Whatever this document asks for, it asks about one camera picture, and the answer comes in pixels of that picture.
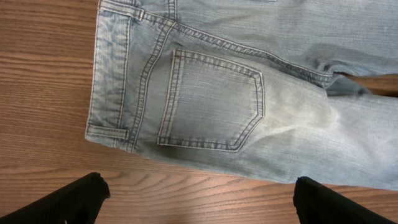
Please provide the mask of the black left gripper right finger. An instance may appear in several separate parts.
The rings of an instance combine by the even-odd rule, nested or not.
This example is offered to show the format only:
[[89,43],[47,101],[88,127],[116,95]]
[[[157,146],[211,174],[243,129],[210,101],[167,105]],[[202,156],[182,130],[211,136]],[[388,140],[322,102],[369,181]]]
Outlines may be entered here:
[[295,183],[293,203],[301,224],[395,224],[305,176]]

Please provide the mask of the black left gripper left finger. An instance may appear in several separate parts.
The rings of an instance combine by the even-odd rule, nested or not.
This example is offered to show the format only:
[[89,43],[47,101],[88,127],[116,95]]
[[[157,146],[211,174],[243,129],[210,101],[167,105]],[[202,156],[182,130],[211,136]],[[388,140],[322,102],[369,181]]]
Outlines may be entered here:
[[1,224],[94,224],[108,198],[108,184],[92,172],[1,217]]

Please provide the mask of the light blue denim shorts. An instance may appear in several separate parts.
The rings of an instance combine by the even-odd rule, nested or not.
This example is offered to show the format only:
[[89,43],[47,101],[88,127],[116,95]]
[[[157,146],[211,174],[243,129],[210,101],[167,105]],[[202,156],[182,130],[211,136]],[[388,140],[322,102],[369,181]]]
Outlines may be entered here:
[[397,2],[101,0],[87,140],[289,184],[397,188]]

